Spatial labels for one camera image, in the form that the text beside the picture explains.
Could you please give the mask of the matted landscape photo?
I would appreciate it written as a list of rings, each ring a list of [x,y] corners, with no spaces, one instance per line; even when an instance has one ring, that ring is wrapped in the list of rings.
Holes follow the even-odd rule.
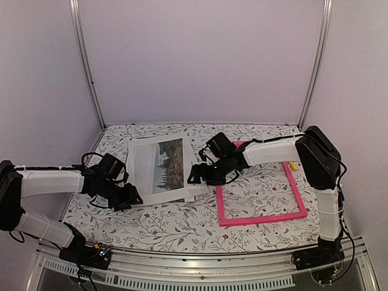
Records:
[[[129,181],[145,206],[209,193],[203,182],[187,183],[197,159],[186,133],[128,139],[127,148]]]

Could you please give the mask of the pink picture frame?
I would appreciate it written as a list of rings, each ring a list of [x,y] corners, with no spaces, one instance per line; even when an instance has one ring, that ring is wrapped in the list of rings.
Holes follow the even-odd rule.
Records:
[[[293,178],[292,171],[288,162],[282,162],[282,167],[288,179],[292,193],[296,199],[299,212],[285,213],[270,216],[251,216],[248,218],[226,218],[224,207],[224,192],[223,186],[216,186],[216,200],[218,203],[218,221],[220,227],[246,226],[254,224],[265,224],[272,222],[291,221],[294,219],[302,219],[307,217],[307,210]]]

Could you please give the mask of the yellow handled screwdriver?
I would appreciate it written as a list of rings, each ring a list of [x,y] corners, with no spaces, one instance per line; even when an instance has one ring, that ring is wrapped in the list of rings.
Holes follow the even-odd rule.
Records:
[[[298,170],[298,167],[294,162],[288,162],[288,165],[292,169],[292,171],[296,172]]]

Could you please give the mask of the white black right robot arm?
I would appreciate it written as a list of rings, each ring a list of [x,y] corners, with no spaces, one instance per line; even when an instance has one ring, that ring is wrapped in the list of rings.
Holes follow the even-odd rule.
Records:
[[[209,186],[226,185],[227,175],[239,176],[242,170],[275,162],[298,162],[306,181],[314,190],[319,211],[319,240],[323,243],[313,252],[318,264],[327,264],[336,256],[333,243],[342,238],[341,225],[344,195],[341,179],[347,171],[339,151],[315,125],[304,132],[258,140],[240,145],[221,132],[206,142],[216,161],[203,157],[203,162],[192,166],[187,178],[189,184],[205,182]]]

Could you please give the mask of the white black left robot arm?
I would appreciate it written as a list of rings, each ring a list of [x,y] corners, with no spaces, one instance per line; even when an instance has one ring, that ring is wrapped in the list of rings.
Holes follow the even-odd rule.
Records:
[[[1,230],[17,231],[49,241],[66,251],[77,263],[85,263],[90,258],[85,237],[71,225],[26,212],[21,205],[22,199],[80,193],[106,199],[108,209],[127,210],[143,203],[128,178],[125,164],[111,154],[102,155],[99,163],[90,167],[83,162],[70,167],[26,167],[3,160]]]

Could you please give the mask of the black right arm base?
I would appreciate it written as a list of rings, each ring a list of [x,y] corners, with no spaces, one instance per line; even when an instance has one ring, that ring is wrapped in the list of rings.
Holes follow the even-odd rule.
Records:
[[[312,272],[312,278],[320,284],[332,283],[342,269],[345,258],[340,239],[326,241],[318,238],[318,246],[292,253],[291,262],[297,270],[311,269],[330,264],[330,267]]]

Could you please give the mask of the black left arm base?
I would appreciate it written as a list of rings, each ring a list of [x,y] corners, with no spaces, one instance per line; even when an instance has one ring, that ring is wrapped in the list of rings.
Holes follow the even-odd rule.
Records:
[[[111,257],[111,247],[101,242],[92,246],[84,242],[72,242],[59,252],[59,258],[64,261],[101,270],[108,269]]]

